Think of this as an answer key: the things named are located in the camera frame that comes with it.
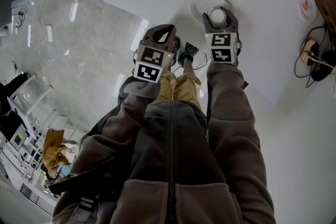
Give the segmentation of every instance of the gray floor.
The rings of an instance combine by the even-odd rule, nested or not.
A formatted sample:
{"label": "gray floor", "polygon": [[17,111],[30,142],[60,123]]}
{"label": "gray floor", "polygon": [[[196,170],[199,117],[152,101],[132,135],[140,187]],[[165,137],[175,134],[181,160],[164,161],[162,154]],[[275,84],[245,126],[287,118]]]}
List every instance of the gray floor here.
{"label": "gray floor", "polygon": [[[51,84],[53,90],[44,103],[49,109],[69,115],[73,126],[79,125],[83,131],[88,131],[117,104],[116,91],[120,86],[117,82],[131,75],[133,51],[130,47],[142,28],[143,19],[102,0],[77,0],[76,19],[71,22],[69,16],[75,1],[43,2],[40,20],[44,25],[52,25],[54,31],[50,49],[54,60],[49,63],[44,62],[37,48],[38,41],[47,36],[47,29],[37,20],[41,0],[13,11],[25,12],[26,20],[17,34],[13,30],[13,34],[1,40],[0,80],[13,78],[12,61],[20,70],[36,73],[39,80],[33,83],[31,95]],[[51,58],[49,44],[48,39],[40,44],[45,59]],[[195,67],[203,65],[203,61],[204,54],[200,53],[195,59]],[[182,68],[176,72],[177,75],[180,73]]]}

